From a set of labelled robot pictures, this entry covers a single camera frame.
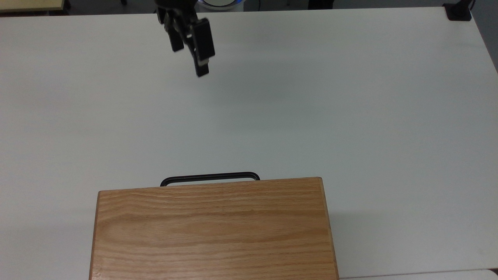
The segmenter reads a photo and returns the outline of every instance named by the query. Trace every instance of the box handle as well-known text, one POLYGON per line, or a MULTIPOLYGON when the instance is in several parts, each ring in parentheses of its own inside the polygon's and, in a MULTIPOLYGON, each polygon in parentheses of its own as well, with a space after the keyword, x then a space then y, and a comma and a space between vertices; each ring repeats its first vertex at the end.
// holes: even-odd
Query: box handle
POLYGON ((161 187, 165 187, 172 183, 183 183, 193 181, 209 181, 209 180, 227 180, 227 179, 241 179, 251 178, 256 181, 259 176, 254 172, 232 172, 232 173, 218 173, 218 174, 204 174, 204 175, 190 175, 190 176, 176 176, 164 179, 161 182, 161 187))

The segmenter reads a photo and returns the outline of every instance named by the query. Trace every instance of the wooden lid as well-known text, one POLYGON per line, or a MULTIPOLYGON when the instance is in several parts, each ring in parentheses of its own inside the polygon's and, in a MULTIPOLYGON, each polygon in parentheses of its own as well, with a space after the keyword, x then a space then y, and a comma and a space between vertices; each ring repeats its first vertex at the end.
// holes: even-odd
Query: wooden lid
POLYGON ((99 192, 92 280, 337 280, 322 179, 99 192))

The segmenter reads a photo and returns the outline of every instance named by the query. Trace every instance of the robotic arm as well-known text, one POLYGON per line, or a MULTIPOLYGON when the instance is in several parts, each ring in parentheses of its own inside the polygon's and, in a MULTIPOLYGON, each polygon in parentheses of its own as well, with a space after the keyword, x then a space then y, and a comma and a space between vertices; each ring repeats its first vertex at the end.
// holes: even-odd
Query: robotic arm
POLYGON ((215 55, 211 27, 207 18, 198 19, 194 5, 197 0, 154 0, 157 17, 168 32, 174 52, 186 44, 194 58, 198 77, 209 73, 209 58, 215 55))

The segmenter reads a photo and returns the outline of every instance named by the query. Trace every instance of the wood grain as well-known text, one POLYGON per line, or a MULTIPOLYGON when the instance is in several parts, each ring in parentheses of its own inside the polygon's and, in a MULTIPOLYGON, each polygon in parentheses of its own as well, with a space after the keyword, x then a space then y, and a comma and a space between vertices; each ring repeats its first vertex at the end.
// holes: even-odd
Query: wood grain
POLYGON ((99 192, 91 280, 336 280, 321 178, 99 192))
POLYGON ((1 0, 0 12, 62 10, 64 0, 1 0))

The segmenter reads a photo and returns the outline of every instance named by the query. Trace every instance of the table surface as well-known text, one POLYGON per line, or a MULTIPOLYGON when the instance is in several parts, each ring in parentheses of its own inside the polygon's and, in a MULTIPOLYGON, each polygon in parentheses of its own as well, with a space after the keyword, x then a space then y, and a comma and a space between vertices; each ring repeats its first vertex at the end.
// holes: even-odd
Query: table surface
POLYGON ((0 12, 61 10, 64 0, 1 0, 0 12))
POLYGON ((348 280, 448 280, 448 279, 498 280, 498 276, 490 270, 472 270, 472 271, 453 271, 453 272, 439 272, 439 273, 348 278, 348 280))
POLYGON ((323 178, 340 277, 498 266, 498 75, 441 7, 0 18, 0 271, 85 278, 97 192, 323 178))

